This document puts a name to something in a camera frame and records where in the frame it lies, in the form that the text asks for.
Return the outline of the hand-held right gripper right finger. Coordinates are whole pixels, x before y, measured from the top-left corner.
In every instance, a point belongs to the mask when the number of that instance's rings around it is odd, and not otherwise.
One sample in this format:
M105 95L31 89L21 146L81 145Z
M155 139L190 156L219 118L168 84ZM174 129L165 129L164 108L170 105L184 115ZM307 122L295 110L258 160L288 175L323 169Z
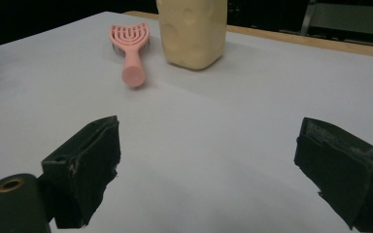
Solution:
M373 233L373 146L331 123L306 117L294 164L349 227Z

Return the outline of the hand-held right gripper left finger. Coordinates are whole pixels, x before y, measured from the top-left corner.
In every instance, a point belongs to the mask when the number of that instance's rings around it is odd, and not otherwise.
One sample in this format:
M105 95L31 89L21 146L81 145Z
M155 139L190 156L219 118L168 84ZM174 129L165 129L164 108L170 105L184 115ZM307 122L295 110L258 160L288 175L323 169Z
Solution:
M41 189L48 218L60 229L89 224L120 161L119 121L97 119L42 161Z

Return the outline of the pink hairbrush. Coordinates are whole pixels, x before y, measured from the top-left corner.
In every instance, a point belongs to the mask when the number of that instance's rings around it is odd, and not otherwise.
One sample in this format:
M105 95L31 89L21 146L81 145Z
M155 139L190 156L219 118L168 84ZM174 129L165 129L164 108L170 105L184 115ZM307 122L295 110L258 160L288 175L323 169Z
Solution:
M150 29L145 23L132 26L112 25L109 38L115 52L124 57L122 80L130 87L141 86L146 80L146 72L140 50L150 41Z

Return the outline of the tan wooden block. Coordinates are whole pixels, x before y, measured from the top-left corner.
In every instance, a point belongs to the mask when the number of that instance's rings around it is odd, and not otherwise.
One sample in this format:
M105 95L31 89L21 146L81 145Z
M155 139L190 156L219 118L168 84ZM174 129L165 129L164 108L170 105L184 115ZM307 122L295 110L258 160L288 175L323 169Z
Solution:
M223 55L227 0L156 0L166 60L202 70Z

